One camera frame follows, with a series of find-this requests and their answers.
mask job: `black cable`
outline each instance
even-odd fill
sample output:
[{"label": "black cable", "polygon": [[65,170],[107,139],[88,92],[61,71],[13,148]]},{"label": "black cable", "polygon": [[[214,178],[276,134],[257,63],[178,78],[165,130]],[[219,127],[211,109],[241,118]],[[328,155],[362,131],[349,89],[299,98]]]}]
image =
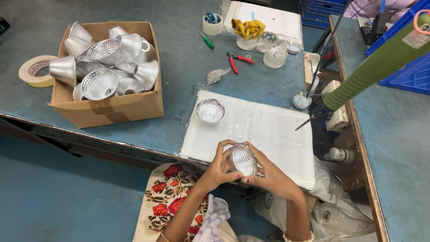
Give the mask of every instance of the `black cable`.
[{"label": "black cable", "polygon": [[[336,30],[338,29],[339,23],[341,22],[342,17],[343,17],[343,15],[344,15],[345,11],[347,10],[347,7],[349,6],[349,4],[350,4],[351,2],[352,2],[352,0],[348,0],[348,3],[345,5],[344,10],[342,11],[342,14],[339,16],[339,20],[338,20],[338,22],[336,23],[335,28],[333,29],[332,35],[330,36],[330,39],[329,39],[329,41],[327,42],[326,46],[324,46],[324,50],[322,51],[321,58],[324,58],[324,56],[325,56],[325,54],[326,54],[326,51],[327,51],[327,47],[329,46],[330,42],[333,40],[333,37],[334,37],[334,35],[335,35],[335,33],[336,33]],[[312,90],[312,86],[313,86],[313,84],[315,83],[315,78],[316,78],[316,75],[318,74],[319,68],[321,67],[321,62],[322,62],[321,60],[318,62],[318,65],[317,65],[317,67],[316,67],[316,71],[315,71],[315,73],[313,74],[312,83],[310,84],[309,90],[307,91],[306,98],[308,98],[308,97],[309,97],[310,91]]]},{"label": "black cable", "polygon": [[356,13],[354,13],[354,15],[352,15],[351,17],[350,17],[350,19],[352,19],[355,15],[357,15],[357,13],[358,12],[360,12],[361,10],[363,10],[365,7],[367,7],[367,6],[369,6],[370,4],[372,4],[372,3],[374,3],[374,2],[377,2],[377,1],[379,1],[379,0],[375,0],[375,1],[373,1],[373,2],[370,2],[369,4],[367,4],[366,6],[364,6],[364,7],[362,7],[361,9],[359,9]]}]

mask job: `woman's hand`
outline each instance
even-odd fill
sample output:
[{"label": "woman's hand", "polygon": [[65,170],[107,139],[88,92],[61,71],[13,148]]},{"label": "woman's hand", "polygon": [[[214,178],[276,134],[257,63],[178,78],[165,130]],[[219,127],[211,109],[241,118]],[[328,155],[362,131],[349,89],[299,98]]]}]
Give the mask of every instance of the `woman's hand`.
[{"label": "woman's hand", "polygon": [[252,153],[254,153],[258,162],[263,167],[261,173],[265,176],[265,178],[257,176],[244,177],[244,183],[259,186],[287,200],[303,199],[303,192],[295,182],[273,164],[263,152],[259,151],[249,142],[244,142],[243,144],[247,144]]},{"label": "woman's hand", "polygon": [[224,153],[223,151],[225,146],[234,144],[236,144],[236,141],[232,140],[224,140],[218,143],[214,160],[202,177],[196,182],[193,189],[200,189],[203,193],[208,193],[217,188],[221,183],[232,182],[243,177],[243,173],[238,171],[227,174],[227,160],[231,155],[231,148]]}]

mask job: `floral skirt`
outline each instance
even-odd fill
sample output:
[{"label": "floral skirt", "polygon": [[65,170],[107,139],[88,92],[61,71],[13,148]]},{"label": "floral skirt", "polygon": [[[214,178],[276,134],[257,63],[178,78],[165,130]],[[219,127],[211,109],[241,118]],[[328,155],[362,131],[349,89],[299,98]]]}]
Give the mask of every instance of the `floral skirt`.
[{"label": "floral skirt", "polygon": [[[197,176],[190,168],[178,163],[166,163],[154,169],[149,177],[133,242],[154,242],[176,214],[193,188]],[[208,195],[204,197],[188,230],[185,242],[192,242],[208,209]],[[225,242],[238,242],[225,221],[220,226]]]}]

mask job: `cardboard box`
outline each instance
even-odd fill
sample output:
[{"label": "cardboard box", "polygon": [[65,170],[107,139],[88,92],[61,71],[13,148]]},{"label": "cardboard box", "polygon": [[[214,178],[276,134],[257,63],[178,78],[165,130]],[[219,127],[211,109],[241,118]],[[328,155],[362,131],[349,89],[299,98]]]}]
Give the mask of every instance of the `cardboard box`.
[{"label": "cardboard box", "polygon": [[[118,25],[129,34],[137,33],[149,43],[156,52],[158,65],[160,56],[154,31],[149,22],[104,22],[82,24],[82,26],[94,37],[96,42],[108,39],[110,27]],[[58,57],[68,56],[64,48],[64,41],[69,36],[71,25],[68,26],[61,41]],[[135,93],[124,96],[115,96],[101,101],[73,101],[73,87],[55,80],[51,102],[48,103],[61,115],[66,117],[78,128],[93,127],[99,125],[116,124],[128,121],[163,116],[163,97],[161,96],[161,68],[155,82],[154,90],[145,93]]]}]

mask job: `person in purple shirt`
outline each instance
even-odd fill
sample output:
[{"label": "person in purple shirt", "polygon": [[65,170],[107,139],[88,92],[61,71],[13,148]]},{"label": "person in purple shirt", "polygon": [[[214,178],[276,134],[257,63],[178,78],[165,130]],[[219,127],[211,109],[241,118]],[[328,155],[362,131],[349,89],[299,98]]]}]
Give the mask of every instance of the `person in purple shirt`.
[{"label": "person in purple shirt", "polygon": [[[389,23],[394,24],[411,8],[418,0],[386,0],[385,12],[390,13]],[[354,0],[345,11],[344,17],[357,19],[357,17],[374,18],[380,10],[381,0]]]}]

